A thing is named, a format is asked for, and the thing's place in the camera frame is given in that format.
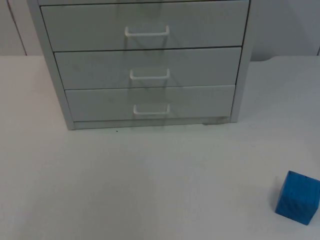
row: white table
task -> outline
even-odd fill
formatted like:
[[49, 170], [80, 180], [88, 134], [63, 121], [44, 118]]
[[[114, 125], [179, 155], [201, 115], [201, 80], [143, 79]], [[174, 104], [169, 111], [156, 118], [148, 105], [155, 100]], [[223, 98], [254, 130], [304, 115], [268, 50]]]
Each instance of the white table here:
[[320, 179], [320, 57], [251, 63], [238, 123], [68, 131], [42, 57], [0, 57], [0, 239], [318, 240], [273, 211]]

